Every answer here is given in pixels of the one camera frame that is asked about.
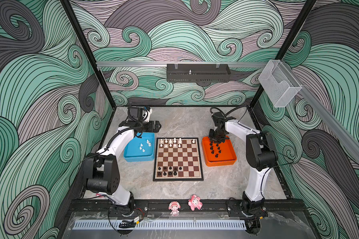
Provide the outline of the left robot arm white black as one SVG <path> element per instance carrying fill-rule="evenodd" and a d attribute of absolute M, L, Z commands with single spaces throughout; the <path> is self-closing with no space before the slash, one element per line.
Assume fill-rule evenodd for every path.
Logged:
<path fill-rule="evenodd" d="M 129 142 L 145 132 L 159 132 L 159 121 L 150 121 L 153 110 L 149 106 L 131 106 L 127 118 L 119 124 L 116 133 L 96 153 L 88 154 L 82 163 L 85 190 L 107 197 L 114 205 L 130 206 L 132 193 L 120 184 L 117 159 Z"/>

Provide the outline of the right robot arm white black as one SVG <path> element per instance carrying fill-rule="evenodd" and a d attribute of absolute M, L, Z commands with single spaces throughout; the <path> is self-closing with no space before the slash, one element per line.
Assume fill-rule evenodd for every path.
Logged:
<path fill-rule="evenodd" d="M 209 131 L 209 139 L 215 143 L 224 143 L 228 134 L 233 134 L 245 142 L 246 160 L 250 166 L 248 185 L 242 200 L 246 207 L 260 207 L 264 203 L 263 190 L 268 173 L 276 166 L 278 155 L 273 149 L 273 137 L 257 129 L 240 123 L 229 114 L 242 108 L 236 107 L 225 113 L 217 107 L 211 107 L 211 118 L 215 129 Z"/>

